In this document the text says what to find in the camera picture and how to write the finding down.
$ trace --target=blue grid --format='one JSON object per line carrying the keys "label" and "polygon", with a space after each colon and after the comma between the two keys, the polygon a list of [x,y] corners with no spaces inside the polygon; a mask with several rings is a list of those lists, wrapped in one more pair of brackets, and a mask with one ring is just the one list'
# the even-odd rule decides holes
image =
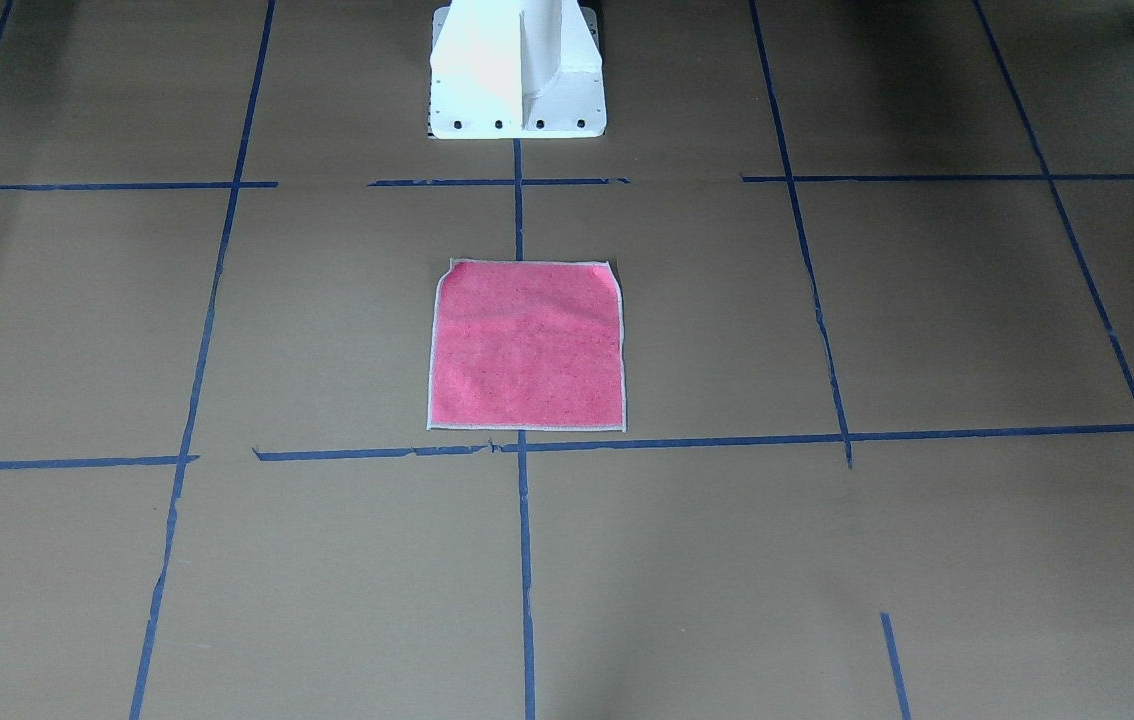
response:
{"label": "blue grid", "polygon": [[[3,11],[0,15],[0,44],[3,41],[6,27],[8,27],[14,0],[6,0]],[[1030,145],[1032,145],[1038,158],[1041,172],[1039,173],[885,173],[885,176],[854,176],[854,173],[829,173],[829,176],[811,176],[811,173],[795,173],[792,170],[790,155],[782,128],[782,116],[779,110],[779,101],[772,83],[772,68],[767,58],[767,46],[763,39],[763,22],[759,17],[756,0],[748,0],[751,19],[753,19],[753,31],[758,45],[760,65],[768,91],[769,105],[772,110],[772,119],[776,128],[776,139],[779,154],[782,160],[782,176],[742,176],[743,183],[782,183],[786,186],[787,197],[790,202],[792,213],[794,213],[799,248],[803,252],[804,264],[811,283],[811,299],[815,323],[820,337],[822,337],[826,359],[829,373],[829,384],[831,384],[832,403],[838,418],[838,433],[814,433],[814,434],[781,434],[780,437],[702,437],[702,438],[651,438],[651,439],[609,439],[609,441],[576,441],[576,442],[530,442],[526,430],[518,430],[517,442],[507,444],[472,444],[472,446],[433,446],[433,447],[386,447],[386,448],[352,448],[350,450],[311,450],[311,451],[260,451],[253,448],[257,460],[261,461],[324,461],[324,460],[357,460],[375,459],[375,457],[406,457],[406,456],[439,456],[439,455],[473,455],[479,452],[508,452],[517,455],[518,466],[518,495],[521,497],[521,561],[522,561],[522,612],[523,612],[523,663],[525,664],[525,708],[527,720],[535,719],[535,650],[534,630],[532,630],[531,618],[531,524],[528,510],[528,488],[530,488],[530,456],[535,452],[579,452],[600,450],[655,450],[655,448],[695,448],[695,447],[743,447],[743,446],[771,446],[771,444],[813,444],[828,443],[840,444],[845,448],[846,460],[852,465],[852,447],[860,442],[892,442],[892,441],[945,441],[945,439],[957,438],[1000,438],[1000,437],[1075,437],[1075,434],[1133,434],[1134,423],[1106,424],[1106,425],[1059,425],[1059,427],[959,427],[959,429],[921,429],[904,430],[904,432],[852,432],[849,421],[846,418],[843,408],[840,388],[838,388],[837,372],[835,364],[835,351],[824,322],[823,307],[820,305],[819,287],[816,281],[816,269],[811,261],[809,242],[801,213],[799,186],[809,183],[1046,183],[1050,188],[1052,200],[1067,237],[1069,237],[1070,249],[1078,261],[1078,271],[1088,290],[1091,293],[1093,304],[1099,319],[1102,320],[1108,338],[1112,346],[1115,359],[1120,365],[1126,384],[1128,384],[1131,400],[1134,401],[1134,376],[1131,374],[1128,362],[1124,355],[1119,336],[1115,331],[1110,316],[1108,316],[1101,293],[1093,281],[1088,260],[1083,254],[1082,246],[1078,245],[1070,215],[1067,213],[1065,202],[1060,195],[1057,183],[1134,183],[1134,173],[1053,173],[1048,167],[1046,155],[1039,145],[1033,124],[1030,121],[1029,111],[1019,99],[1014,78],[1005,60],[1000,46],[998,46],[995,32],[989,24],[983,6],[980,0],[973,0],[974,12],[979,17],[984,35],[989,42],[989,50],[1001,70],[1006,90],[1014,100],[1018,110],[1021,122],[1023,122]],[[150,660],[159,625],[161,602],[166,588],[166,574],[168,573],[171,547],[174,545],[175,528],[177,528],[177,505],[181,495],[184,477],[189,464],[197,460],[198,456],[192,454],[193,430],[195,430],[198,403],[202,392],[203,379],[205,379],[208,355],[210,353],[212,329],[215,323],[215,299],[218,299],[220,279],[225,271],[225,255],[229,249],[230,236],[232,236],[232,223],[235,211],[237,211],[239,190],[251,190],[251,188],[274,188],[279,183],[271,181],[244,181],[243,170],[246,164],[247,150],[251,138],[252,120],[255,117],[256,101],[259,98],[262,74],[265,69],[266,50],[269,49],[270,29],[273,27],[276,11],[276,0],[266,0],[264,28],[261,32],[260,48],[256,59],[255,76],[253,76],[251,95],[246,109],[246,117],[243,120],[242,143],[239,143],[237,164],[235,164],[234,177],[230,181],[214,183],[58,183],[58,184],[0,184],[0,190],[17,192],[83,192],[83,190],[229,190],[229,200],[225,210],[225,225],[221,231],[215,270],[212,274],[211,290],[206,306],[205,319],[203,319],[203,332],[197,357],[195,373],[189,393],[189,406],[186,425],[181,434],[180,448],[176,455],[158,455],[141,457],[78,457],[78,459],[52,459],[52,460],[0,460],[0,471],[34,471],[34,469],[71,469],[71,468],[111,468],[111,466],[174,466],[174,489],[171,489],[170,503],[168,509],[168,520],[166,520],[166,548],[163,556],[163,569],[156,578],[154,594],[151,598],[150,616],[146,625],[145,638],[143,638],[141,660],[137,670],[136,688],[134,688],[132,701],[132,720],[138,720],[145,698],[146,679],[149,675]],[[513,178],[434,178],[434,179],[380,179],[371,183],[371,187],[386,188],[420,188],[420,187],[466,187],[466,186],[503,186],[513,187],[515,190],[515,257],[523,260],[523,188],[528,186],[607,186],[607,184],[628,184],[631,178],[525,178],[522,170],[522,145],[519,141],[513,144]],[[890,615],[882,612],[879,615],[883,629],[883,639],[890,659],[892,679],[897,692],[897,700],[900,703],[902,719],[909,720],[909,701],[905,688],[904,674],[902,674],[900,658],[897,653],[895,632]]]}

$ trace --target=pink towel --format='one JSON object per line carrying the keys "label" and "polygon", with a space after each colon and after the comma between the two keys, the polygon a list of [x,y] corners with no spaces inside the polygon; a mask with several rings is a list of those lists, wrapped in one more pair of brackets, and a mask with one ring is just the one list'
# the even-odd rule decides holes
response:
{"label": "pink towel", "polygon": [[607,263],[452,260],[428,427],[624,430],[621,288]]}

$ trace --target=white plastic part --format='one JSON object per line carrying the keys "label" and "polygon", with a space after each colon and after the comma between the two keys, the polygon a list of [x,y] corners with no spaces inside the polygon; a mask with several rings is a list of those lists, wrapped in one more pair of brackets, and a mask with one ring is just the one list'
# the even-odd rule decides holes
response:
{"label": "white plastic part", "polygon": [[452,0],[434,12],[429,126],[443,139],[598,137],[598,19],[577,0]]}

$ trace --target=gray floor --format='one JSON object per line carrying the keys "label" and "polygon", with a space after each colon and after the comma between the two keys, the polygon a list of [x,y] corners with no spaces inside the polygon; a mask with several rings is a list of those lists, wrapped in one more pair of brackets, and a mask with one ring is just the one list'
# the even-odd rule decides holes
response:
{"label": "gray floor", "polygon": [[[0,719],[1133,719],[1134,0],[608,1],[521,146],[435,5],[0,0]],[[426,432],[452,256],[631,432]]]}

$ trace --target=pink cloth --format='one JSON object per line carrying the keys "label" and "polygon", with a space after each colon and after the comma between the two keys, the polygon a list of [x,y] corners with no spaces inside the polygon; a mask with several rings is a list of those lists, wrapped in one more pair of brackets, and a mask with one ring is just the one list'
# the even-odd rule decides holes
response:
{"label": "pink cloth", "polygon": [[621,288],[607,263],[452,260],[429,426],[624,430]]}

